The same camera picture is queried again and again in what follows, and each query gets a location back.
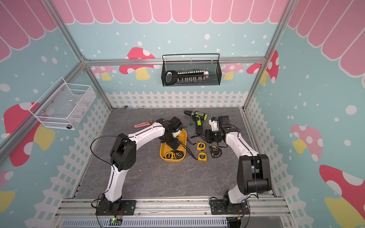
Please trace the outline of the yellow storage tray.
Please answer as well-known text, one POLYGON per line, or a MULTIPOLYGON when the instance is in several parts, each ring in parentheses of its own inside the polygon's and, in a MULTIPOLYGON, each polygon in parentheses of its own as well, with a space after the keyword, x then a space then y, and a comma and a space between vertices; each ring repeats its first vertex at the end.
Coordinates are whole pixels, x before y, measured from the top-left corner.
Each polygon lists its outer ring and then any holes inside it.
POLYGON ((161 145, 161 148, 160 148, 160 157, 166 161, 166 162, 173 162, 173 163, 179 163, 179 162, 182 162, 186 156, 186 149, 184 147, 184 145, 186 146, 186 143, 187 143, 187 132, 183 129, 181 131, 181 133, 178 135, 178 139, 179 139, 179 142, 181 143, 180 146, 178 147, 178 149, 174 150, 172 148, 170 148, 166 143, 163 143, 161 145), (180 160, 175 160, 175 159, 165 159, 165 155, 166 153, 168 152, 174 152, 174 151, 182 151, 184 152, 184 157, 180 160))

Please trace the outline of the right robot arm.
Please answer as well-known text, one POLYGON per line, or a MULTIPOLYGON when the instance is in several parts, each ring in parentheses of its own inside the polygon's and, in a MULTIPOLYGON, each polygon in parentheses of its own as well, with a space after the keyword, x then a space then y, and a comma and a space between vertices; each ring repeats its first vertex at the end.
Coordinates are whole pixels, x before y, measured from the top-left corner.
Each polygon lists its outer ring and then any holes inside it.
POLYGON ((247 200, 251 196, 272 190, 270 160, 267 155, 255 151, 243 138, 240 129, 230 123, 228 116, 209 120, 211 129, 202 138, 207 143, 225 142, 238 157, 237 184, 226 191, 223 199, 210 202, 212 213, 248 213, 247 200))

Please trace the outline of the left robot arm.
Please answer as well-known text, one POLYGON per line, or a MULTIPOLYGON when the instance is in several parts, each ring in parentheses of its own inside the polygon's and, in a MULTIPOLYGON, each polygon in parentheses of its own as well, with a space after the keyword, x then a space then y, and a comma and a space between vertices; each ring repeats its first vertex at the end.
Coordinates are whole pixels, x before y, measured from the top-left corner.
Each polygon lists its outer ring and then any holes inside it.
POLYGON ((104 193, 98 196, 97 215, 116 215, 121 210, 126 210, 122 202, 122 189, 129 169, 136 162, 136 152, 143 145, 159 138, 171 149, 176 150, 181 145, 178 135, 182 131, 182 123, 179 118, 171 120, 158 119, 151 126, 133 134, 119 134, 110 152, 111 174, 104 193))

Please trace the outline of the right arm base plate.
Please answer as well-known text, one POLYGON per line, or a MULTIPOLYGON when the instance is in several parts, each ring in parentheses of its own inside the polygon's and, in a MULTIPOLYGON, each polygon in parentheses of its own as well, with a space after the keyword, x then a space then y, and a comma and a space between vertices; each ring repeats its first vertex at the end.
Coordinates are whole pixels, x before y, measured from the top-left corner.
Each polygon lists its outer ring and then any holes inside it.
POLYGON ((209 201, 213 215, 248 215, 250 213, 248 202, 232 204, 224 199, 211 199, 209 201))

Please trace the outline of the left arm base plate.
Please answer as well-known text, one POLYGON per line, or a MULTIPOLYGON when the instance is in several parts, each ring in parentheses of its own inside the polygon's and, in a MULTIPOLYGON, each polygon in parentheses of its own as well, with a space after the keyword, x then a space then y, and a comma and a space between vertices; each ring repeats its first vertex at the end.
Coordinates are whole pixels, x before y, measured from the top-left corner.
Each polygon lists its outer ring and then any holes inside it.
POLYGON ((132 216, 136 209, 136 200, 117 200, 110 203, 102 200, 96 209, 97 216, 132 216))

